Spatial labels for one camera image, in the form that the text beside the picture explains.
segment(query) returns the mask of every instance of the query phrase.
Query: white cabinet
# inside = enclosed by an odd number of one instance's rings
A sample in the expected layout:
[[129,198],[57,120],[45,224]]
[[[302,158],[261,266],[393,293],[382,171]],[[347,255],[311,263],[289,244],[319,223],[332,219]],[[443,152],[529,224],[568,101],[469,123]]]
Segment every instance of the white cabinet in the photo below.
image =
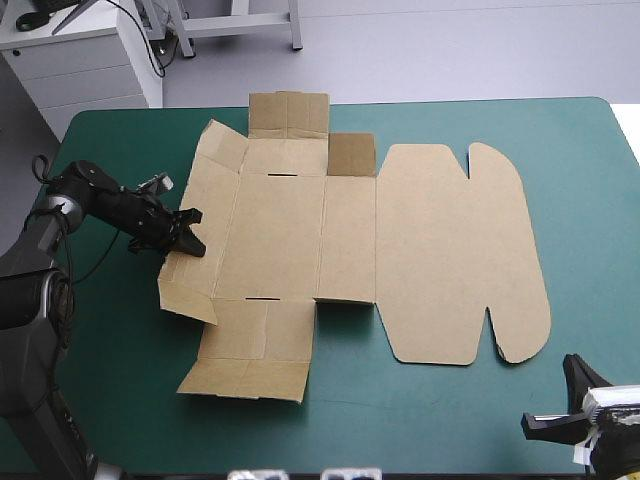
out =
[[[56,36],[49,25],[19,32],[15,19],[29,2],[10,0],[0,25],[0,50],[59,140],[74,115],[85,110],[162,107],[162,79],[153,71],[133,21],[108,2],[98,2]],[[120,4],[134,14],[132,0]]]

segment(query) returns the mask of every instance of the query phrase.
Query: cardboard tab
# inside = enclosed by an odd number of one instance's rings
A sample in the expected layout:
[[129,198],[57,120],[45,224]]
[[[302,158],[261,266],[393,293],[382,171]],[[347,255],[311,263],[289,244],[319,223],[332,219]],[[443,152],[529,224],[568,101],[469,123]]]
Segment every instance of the cardboard tab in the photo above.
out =
[[376,147],[371,133],[330,133],[329,168],[331,176],[376,176]]
[[471,178],[444,145],[394,145],[377,185],[376,287],[394,355],[467,365],[488,308],[511,363],[545,344],[551,314],[522,182],[473,144]]
[[319,138],[329,134],[326,93],[249,95],[249,138]]

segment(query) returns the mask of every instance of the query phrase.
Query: cardboard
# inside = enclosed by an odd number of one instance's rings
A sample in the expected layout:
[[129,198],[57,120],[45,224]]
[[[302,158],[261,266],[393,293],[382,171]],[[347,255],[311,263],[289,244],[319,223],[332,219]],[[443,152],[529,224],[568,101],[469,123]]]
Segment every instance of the cardboard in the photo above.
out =
[[181,208],[203,212],[207,252],[172,252],[158,278],[163,309],[209,324],[179,392],[302,401],[314,299],[375,302],[373,137],[327,176],[328,121],[327,95],[255,94],[249,138],[202,133]]
[[488,308],[500,355],[545,344],[549,303],[527,203],[509,159],[469,147],[394,145],[377,185],[377,305],[403,362],[473,362]]
[[471,147],[469,180],[440,145],[396,145],[379,178],[371,134],[329,134],[325,94],[249,99],[249,137],[212,120],[181,208],[204,258],[172,252],[161,307],[206,322],[179,392],[302,401],[315,302],[377,302],[401,361],[473,361],[484,311],[510,362],[550,315],[520,178]]
[[198,360],[179,393],[302,401],[311,362],[315,303],[216,300]]

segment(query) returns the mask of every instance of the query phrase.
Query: white table leg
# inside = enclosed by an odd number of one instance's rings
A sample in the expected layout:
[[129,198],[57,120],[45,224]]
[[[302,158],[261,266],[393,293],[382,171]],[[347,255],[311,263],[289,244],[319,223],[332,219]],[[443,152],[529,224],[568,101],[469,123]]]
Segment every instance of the white table leg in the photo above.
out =
[[182,49],[182,55],[187,58],[195,57],[196,53],[193,51],[191,42],[189,41],[189,34],[184,28],[185,12],[181,0],[167,0],[167,6],[169,7],[169,13],[171,14],[171,20],[173,20],[173,26],[176,30],[176,35],[180,41],[180,48]]
[[302,50],[300,19],[298,17],[298,0],[289,0],[289,21],[291,22],[291,40],[293,49]]

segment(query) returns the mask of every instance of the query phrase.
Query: green table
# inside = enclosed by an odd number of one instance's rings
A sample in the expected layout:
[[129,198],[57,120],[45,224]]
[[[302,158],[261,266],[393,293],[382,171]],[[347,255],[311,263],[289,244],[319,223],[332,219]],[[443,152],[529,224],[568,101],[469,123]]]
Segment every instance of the green table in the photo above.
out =
[[[94,161],[134,186],[167,171],[177,207],[209,118],[246,133],[245,108],[87,112],[57,159]],[[202,324],[163,312],[162,259],[126,235],[77,289],[74,342],[60,384],[101,458],[133,472],[294,472],[377,465],[389,472],[575,472],[570,447],[527,442],[523,411],[562,412],[561,363],[578,352],[615,383],[639,383],[640,168],[599,99],[340,105],[333,131],[371,131],[378,166],[393,143],[469,143],[504,152],[522,176],[553,314],[551,337],[509,366],[485,326],[470,367],[404,365],[371,307],[322,305],[302,405],[177,395]],[[72,237],[77,275],[112,229]],[[0,471],[33,467],[0,423]]]

